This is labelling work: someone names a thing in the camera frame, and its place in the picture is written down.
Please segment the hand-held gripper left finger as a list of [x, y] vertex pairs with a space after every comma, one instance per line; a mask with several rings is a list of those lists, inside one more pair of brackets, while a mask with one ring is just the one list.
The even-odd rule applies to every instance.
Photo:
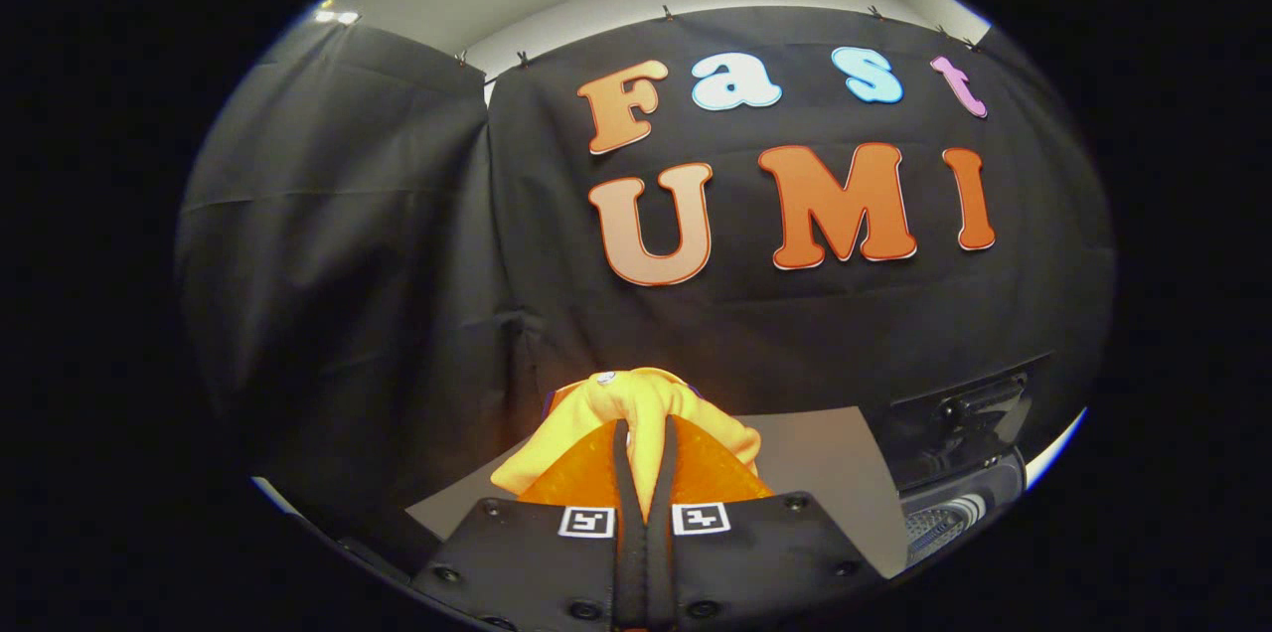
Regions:
[[625, 420], [600, 425], [516, 498], [481, 498], [413, 591], [506, 631], [625, 631], [645, 626], [646, 528]]

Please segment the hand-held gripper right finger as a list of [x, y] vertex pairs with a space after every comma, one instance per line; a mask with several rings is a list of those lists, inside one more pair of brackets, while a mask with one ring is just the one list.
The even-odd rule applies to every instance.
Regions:
[[812, 493], [771, 491], [682, 416], [665, 432], [647, 521], [651, 629], [795, 631], [881, 591], [881, 574]]

